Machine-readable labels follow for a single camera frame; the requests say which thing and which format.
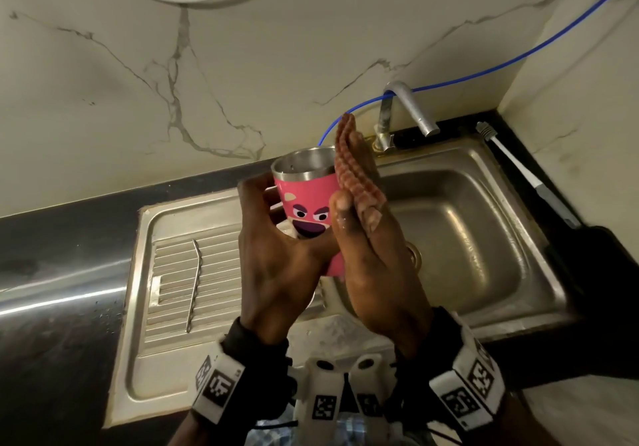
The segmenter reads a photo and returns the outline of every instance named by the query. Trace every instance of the sink drain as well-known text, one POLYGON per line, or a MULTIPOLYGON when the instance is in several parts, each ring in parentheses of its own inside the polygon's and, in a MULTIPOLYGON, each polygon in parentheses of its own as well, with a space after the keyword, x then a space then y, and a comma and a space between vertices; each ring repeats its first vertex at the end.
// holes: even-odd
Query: sink drain
POLYGON ((418 271, 422 267, 422 254, 417 250, 414 244, 406 241, 406 249, 410 255, 410 260, 413 266, 415 267, 415 271, 418 271))

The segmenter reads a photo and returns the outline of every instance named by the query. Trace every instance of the pink cup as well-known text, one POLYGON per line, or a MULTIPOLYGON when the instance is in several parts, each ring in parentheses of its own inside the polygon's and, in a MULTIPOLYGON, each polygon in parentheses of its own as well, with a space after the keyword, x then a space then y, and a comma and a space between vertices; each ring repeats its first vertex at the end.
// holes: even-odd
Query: pink cup
MULTIPOLYGON (((339 190, 335 147, 297 150, 271 165, 284 212, 300 238, 313 238, 331 224, 328 200, 339 190)), ((342 254, 336 254, 326 276, 343 276, 342 254)))

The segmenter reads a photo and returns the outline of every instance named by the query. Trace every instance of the toothbrush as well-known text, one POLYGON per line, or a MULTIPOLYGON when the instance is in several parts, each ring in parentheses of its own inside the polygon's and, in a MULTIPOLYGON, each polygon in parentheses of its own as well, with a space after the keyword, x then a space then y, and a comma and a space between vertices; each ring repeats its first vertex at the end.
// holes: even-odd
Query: toothbrush
POLYGON ((575 216, 569 208, 549 189, 546 184, 541 182, 539 178, 531 171, 524 167, 524 165, 515 158, 515 156, 508 151, 508 149, 497 139, 497 131, 492 128, 485 121, 480 121, 476 126, 477 132, 483 136, 484 140, 492 141, 499 147, 499 150, 506 154, 513 164, 519 169, 526 180, 537 191, 539 197, 547 202, 547 204, 553 208, 559 217, 570 226, 572 229, 579 229, 581 227, 581 221, 575 216))

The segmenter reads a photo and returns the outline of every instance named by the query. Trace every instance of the cartoon eye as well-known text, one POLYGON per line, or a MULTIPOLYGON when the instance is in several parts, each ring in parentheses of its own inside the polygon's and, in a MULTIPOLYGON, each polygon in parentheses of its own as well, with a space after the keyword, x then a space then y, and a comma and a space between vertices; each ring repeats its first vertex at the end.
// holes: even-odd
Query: cartoon eye
POLYGON ((313 218, 316 221, 325 221, 328 219, 328 207, 322 207, 315 211, 313 218))
POLYGON ((293 215, 295 217, 303 218, 303 217, 306 217, 306 215, 308 213, 309 212, 307 211, 307 209, 303 205, 301 205, 301 204, 293 205, 293 215))

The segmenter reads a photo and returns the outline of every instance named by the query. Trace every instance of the cartoon mouth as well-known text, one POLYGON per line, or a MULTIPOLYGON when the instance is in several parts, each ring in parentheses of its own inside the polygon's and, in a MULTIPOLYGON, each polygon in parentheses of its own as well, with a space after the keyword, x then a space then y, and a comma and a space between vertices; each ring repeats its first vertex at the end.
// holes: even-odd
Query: cartoon mouth
POLYGON ((308 221, 298 221, 293 219, 293 227, 300 236, 305 238, 314 238, 326 231, 326 226, 319 223, 309 223, 308 221))

